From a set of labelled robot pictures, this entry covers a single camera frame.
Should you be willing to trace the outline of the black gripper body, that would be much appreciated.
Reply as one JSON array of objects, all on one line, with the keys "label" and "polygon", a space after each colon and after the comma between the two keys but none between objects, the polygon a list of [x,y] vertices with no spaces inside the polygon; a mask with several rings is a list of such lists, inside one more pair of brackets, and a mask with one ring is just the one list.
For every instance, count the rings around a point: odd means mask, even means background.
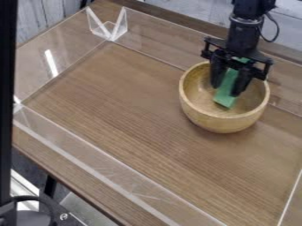
[{"label": "black gripper body", "polygon": [[220,56],[225,59],[226,65],[240,69],[248,67],[253,77],[261,80],[268,79],[270,67],[274,64],[273,59],[268,57],[258,49],[252,49],[248,53],[241,54],[228,49],[228,41],[208,36],[205,38],[205,48],[201,56],[210,61],[213,56]]}]

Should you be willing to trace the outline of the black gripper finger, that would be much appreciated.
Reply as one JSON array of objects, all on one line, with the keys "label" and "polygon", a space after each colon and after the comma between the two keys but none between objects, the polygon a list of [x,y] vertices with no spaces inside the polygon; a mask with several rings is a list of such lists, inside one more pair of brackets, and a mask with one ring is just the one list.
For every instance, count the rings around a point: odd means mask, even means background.
[{"label": "black gripper finger", "polygon": [[210,66],[210,83],[213,88],[220,88],[228,72],[228,64],[221,56],[213,56]]},{"label": "black gripper finger", "polygon": [[237,79],[236,79],[236,83],[232,91],[232,95],[234,97],[238,97],[241,93],[246,91],[248,85],[252,79],[253,79],[253,76],[252,76],[250,69],[248,67],[241,68],[238,70],[238,75],[237,75]]}]

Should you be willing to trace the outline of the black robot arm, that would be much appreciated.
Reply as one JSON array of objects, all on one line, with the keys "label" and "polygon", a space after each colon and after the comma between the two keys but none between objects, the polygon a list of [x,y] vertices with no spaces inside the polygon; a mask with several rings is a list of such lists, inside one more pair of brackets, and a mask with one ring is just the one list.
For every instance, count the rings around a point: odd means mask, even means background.
[{"label": "black robot arm", "polygon": [[[230,27],[226,39],[208,36],[201,56],[210,61],[210,84],[220,88],[228,77],[228,70],[238,71],[230,95],[238,97],[248,89],[253,79],[266,80],[273,59],[258,51],[260,39],[274,42],[280,35],[280,25],[270,11],[277,7],[277,0],[233,0]],[[277,25],[273,39],[262,35],[268,17]]]}]

